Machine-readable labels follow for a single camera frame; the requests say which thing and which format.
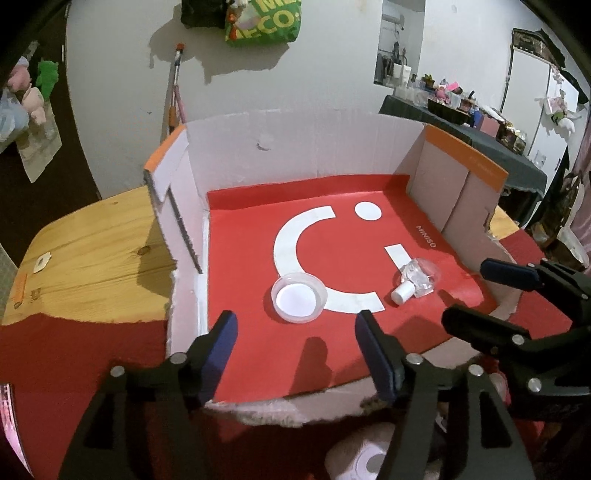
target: white wardrobe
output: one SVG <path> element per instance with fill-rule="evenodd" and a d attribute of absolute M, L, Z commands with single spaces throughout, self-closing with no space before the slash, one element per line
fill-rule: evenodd
<path fill-rule="evenodd" d="M 560 89 L 566 94 L 564 99 L 571 112 L 576 112 L 579 101 L 577 89 L 563 76 L 559 77 L 562 82 L 559 84 L 555 76 L 549 62 L 526 51 L 513 49 L 501 109 L 507 120 L 527 134 L 524 155 L 530 161 L 538 155 L 538 159 L 543 161 L 541 170 L 548 177 L 544 194 L 554 180 L 568 141 L 568 132 L 552 122 L 544 104 L 547 98 L 560 96 Z"/>

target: wooden table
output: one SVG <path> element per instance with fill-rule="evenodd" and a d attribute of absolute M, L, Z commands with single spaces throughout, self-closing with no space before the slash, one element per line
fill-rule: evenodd
<path fill-rule="evenodd" d="M 519 230 L 499 207 L 498 239 Z M 38 257 L 51 260 L 38 273 Z M 61 218 L 33 239 L 18 270 L 27 273 L 22 305 L 7 304 L 2 325 L 34 313 L 81 322 L 163 320 L 174 269 L 146 187 L 121 193 Z"/>

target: black bag on wardrobe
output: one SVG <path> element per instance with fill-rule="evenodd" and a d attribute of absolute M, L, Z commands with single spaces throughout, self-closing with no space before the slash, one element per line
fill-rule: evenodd
<path fill-rule="evenodd" d="M 226 27 L 224 0 L 182 0 L 181 22 L 187 27 Z"/>

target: dark door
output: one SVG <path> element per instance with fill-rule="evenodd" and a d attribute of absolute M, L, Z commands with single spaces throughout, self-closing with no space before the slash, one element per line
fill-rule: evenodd
<path fill-rule="evenodd" d="M 17 265 L 41 228 L 100 200 L 80 146 L 62 62 L 65 10 L 63 7 L 37 34 L 40 46 L 30 66 L 35 78 L 41 57 L 59 62 L 60 79 L 51 94 L 51 106 L 62 146 L 35 183 L 30 183 L 14 144 L 0 154 L 0 244 Z"/>

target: silver screw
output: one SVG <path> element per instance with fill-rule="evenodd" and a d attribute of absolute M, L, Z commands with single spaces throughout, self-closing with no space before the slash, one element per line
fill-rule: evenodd
<path fill-rule="evenodd" d="M 527 388 L 529 388 L 530 391 L 534 393 L 538 393 L 540 390 L 542 390 L 542 382 L 539 378 L 530 378 L 530 380 L 527 382 Z"/>
<path fill-rule="evenodd" d="M 418 353 L 409 353 L 407 355 L 407 362 L 409 364 L 420 365 L 423 363 L 423 360 L 425 360 L 423 356 L 419 355 Z"/>
<path fill-rule="evenodd" d="M 523 345 L 525 343 L 525 339 L 518 333 L 511 337 L 511 341 L 516 345 Z"/>
<path fill-rule="evenodd" d="M 180 365 L 187 361 L 187 354 L 183 352 L 173 353 L 169 360 L 173 365 Z"/>
<path fill-rule="evenodd" d="M 121 375 L 123 375 L 125 373 L 125 367 L 122 367 L 121 365 L 117 365 L 116 367 L 111 368 L 111 376 L 112 377 L 120 377 Z"/>
<path fill-rule="evenodd" d="M 468 367 L 468 371 L 472 375 L 474 375 L 475 377 L 480 377 L 484 373 L 484 370 L 482 369 L 482 367 L 480 365 L 476 365 L 476 364 L 470 365 Z"/>

